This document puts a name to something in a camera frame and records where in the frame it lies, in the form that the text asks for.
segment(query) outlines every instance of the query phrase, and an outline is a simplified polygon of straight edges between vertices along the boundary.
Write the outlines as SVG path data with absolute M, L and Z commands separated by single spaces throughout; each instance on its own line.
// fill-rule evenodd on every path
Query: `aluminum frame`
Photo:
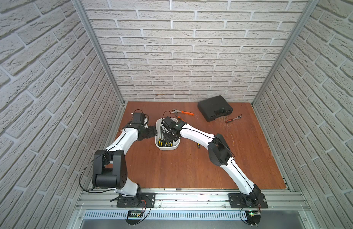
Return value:
M 81 19 L 82 24 L 84 25 L 84 28 L 87 32 L 87 35 L 89 36 L 89 39 L 94 46 L 95 52 L 99 57 L 101 65 L 103 66 L 104 71 L 106 72 L 106 76 L 108 77 L 110 84 L 112 85 L 112 88 L 114 89 L 115 94 L 117 95 L 117 98 L 118 98 L 120 104 L 122 106 L 124 106 L 124 103 L 125 103 L 124 98 L 122 96 L 122 93 L 119 90 L 117 82 L 114 79 L 113 72 L 110 69 L 109 63 L 106 59 L 106 56 L 104 54 L 103 49 L 101 48 L 100 42 L 99 42 L 98 37 L 95 33 L 93 25 L 91 24 L 90 18 L 87 15 L 85 7 L 84 7 L 81 0 L 72 0 L 72 2 L 73 2 L 73 5 L 76 9 L 76 12 L 79 15 L 79 18 Z
M 291 49 L 293 43 L 295 42 L 295 40 L 298 37 L 299 33 L 301 32 L 302 28 L 304 27 L 304 25 L 308 21 L 310 15 L 313 13 L 318 2 L 319 2 L 319 0 L 309 0 L 308 3 L 306 4 L 306 7 L 303 10 L 300 18 L 298 19 L 295 26 L 293 27 L 289 37 L 287 38 L 286 42 L 283 45 L 283 48 L 281 49 L 280 53 L 278 54 L 277 58 L 275 59 L 271 69 L 269 70 L 267 77 L 265 78 L 260 89 L 258 90 L 257 95 L 254 97 L 254 99 L 252 101 L 253 106 L 255 106 L 258 99 L 262 96 L 263 91 L 266 89 L 268 83 L 270 82 L 271 78 L 273 77 L 273 74 L 277 71 L 281 62 L 286 57 L 287 53 Z
M 307 211 L 308 205 L 301 192 L 290 192 L 282 189 L 262 189 L 266 196 L 267 210 Z M 155 192 L 155 209 L 163 210 L 230 210 L 229 193 L 239 192 L 238 189 L 158 189 L 143 188 L 142 192 Z M 110 210 L 116 202 L 109 202 L 118 194 L 106 192 L 89 194 L 82 192 L 76 210 Z
M 306 229 L 316 229 L 315 218 L 301 192 L 291 192 L 287 189 L 262 189 L 268 208 L 262 211 L 299 211 Z M 182 210 L 195 212 L 230 213 L 228 193 L 239 192 L 238 189 L 182 189 L 172 188 L 143 188 L 142 192 L 155 192 L 155 212 L 161 210 Z M 89 194 L 82 192 L 75 207 L 67 229 L 78 229 L 87 212 L 96 210 L 136 210 L 138 208 L 116 208 L 116 202 L 110 202 L 118 194 L 106 192 Z

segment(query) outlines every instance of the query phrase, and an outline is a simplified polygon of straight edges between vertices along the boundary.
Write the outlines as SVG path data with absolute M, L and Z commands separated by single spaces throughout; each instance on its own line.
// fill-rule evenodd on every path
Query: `black mounting plate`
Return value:
M 246 206 L 245 196 L 241 193 L 229 193 L 229 203 L 231 208 L 243 208 Z M 266 197 L 263 193 L 258 196 L 258 201 L 261 208 L 268 208 Z
M 140 196 L 141 200 L 145 199 L 147 208 L 154 207 L 155 206 L 155 195 L 156 193 L 154 192 L 143 192 Z M 117 201 L 117 207 L 128 207 L 128 208 L 134 208 L 134 207 L 144 207 L 145 202 L 141 201 L 139 204 L 139 199 L 137 196 L 134 197 L 123 197 L 119 196 L 119 199 Z

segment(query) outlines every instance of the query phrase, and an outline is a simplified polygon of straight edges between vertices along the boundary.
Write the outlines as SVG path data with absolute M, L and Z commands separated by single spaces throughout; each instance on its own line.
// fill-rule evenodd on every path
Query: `plastic tray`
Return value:
M 157 136 L 155 137 L 155 145 L 156 145 L 160 150 L 173 150 L 173 149 L 178 148 L 179 143 L 180 143 L 180 139 L 178 139 L 177 141 L 174 141 L 174 142 L 173 142 L 173 146 L 169 146 L 169 147 L 160 147 L 160 146 L 157 145 L 157 143 L 158 143 L 158 141 L 159 141 L 160 126 L 161 126 L 161 121 L 162 121 L 162 120 L 163 120 L 162 118 L 158 119 L 158 120 L 156 121 L 156 124 L 155 124 L 156 130 L 157 130 Z M 171 118 L 171 120 L 178 122 L 178 120 L 177 120 L 176 118 Z

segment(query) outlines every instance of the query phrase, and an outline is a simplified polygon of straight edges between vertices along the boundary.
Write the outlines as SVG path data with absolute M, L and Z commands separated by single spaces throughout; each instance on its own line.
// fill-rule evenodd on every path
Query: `brick wall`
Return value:
M 129 101 L 251 102 L 306 1 L 83 0 Z
M 0 0 L 1 228 L 66 227 L 118 107 L 71 1 Z
M 321 0 L 257 106 L 321 228 L 353 228 L 353 1 Z

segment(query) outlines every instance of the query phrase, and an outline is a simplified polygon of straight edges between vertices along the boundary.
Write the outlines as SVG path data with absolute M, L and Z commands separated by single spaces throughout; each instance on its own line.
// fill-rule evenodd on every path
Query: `cable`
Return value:
M 147 213 L 147 215 L 146 215 L 140 222 L 135 223 L 134 225 L 137 225 L 137 224 L 141 223 L 141 222 L 142 222 L 143 220 L 145 220 L 145 219 L 147 218 L 147 216 L 149 216 L 149 214 L 150 214 L 150 211 L 151 211 L 151 208 L 152 208 L 152 202 L 151 202 L 150 198 L 148 198 L 147 196 L 144 196 L 144 197 L 146 197 L 147 199 L 149 199 L 149 201 L 150 201 L 150 203 L 151 203 L 150 210 L 149 210 L 149 212 Z
M 103 192 L 107 192 L 107 191 L 112 191 L 112 190 L 113 190 L 113 189 L 108 189 L 108 190 L 101 191 L 101 192 L 90 192 L 90 191 L 84 189 L 83 186 L 81 185 L 81 177 L 82 177 L 83 173 L 85 172 L 86 168 L 87 168 L 93 161 L 95 161 L 98 157 L 103 156 L 106 152 L 108 152 L 109 150 L 113 149 L 115 146 L 113 146 L 113 147 L 110 148 L 110 149 L 107 149 L 104 153 L 102 153 L 102 154 L 100 154 L 99 156 L 97 156 L 96 158 L 94 158 L 94 159 L 93 159 L 92 161 L 90 161 L 90 162 L 87 164 L 87 166 L 83 169 L 83 171 L 81 172 L 81 174 L 80 174 L 80 176 L 79 176 L 79 186 L 80 186 L 80 188 L 81 188 L 83 191 L 86 191 L 86 192 L 88 192 L 88 193 L 94 193 L 94 194 L 95 194 L 95 193 L 103 193 Z
M 245 223 L 245 224 L 247 224 L 247 225 L 250 225 L 249 223 L 245 222 L 245 220 L 243 220 L 243 219 L 241 218 L 241 210 L 243 210 L 243 209 L 246 208 L 246 207 L 247 207 L 247 206 L 244 206 L 243 208 L 240 209 L 240 211 L 239 211 L 239 218 L 241 219 L 241 221 L 242 221 L 243 223 Z
M 171 112 L 170 112 L 170 111 L 165 111 L 165 112 L 163 113 L 163 118 L 162 118 L 162 119 L 164 119 L 164 114 L 165 114 L 166 112 L 169 112 L 169 113 L 170 113 L 170 117 L 171 117 Z
M 142 127 L 146 126 L 147 123 L 149 123 L 149 115 L 147 115 L 147 114 L 144 114 L 144 115 L 147 116 L 147 121 L 143 125 L 141 125 Z
M 137 111 L 137 110 L 140 110 L 140 111 L 143 113 L 143 111 L 142 111 L 141 109 L 136 109 L 136 110 L 134 110 L 134 112 Z M 133 112 L 133 113 L 134 113 L 134 112 Z
M 182 128 L 182 130 L 190 130 L 190 131 L 195 131 L 195 130 L 192 130 L 192 129 L 189 129 L 189 128 Z

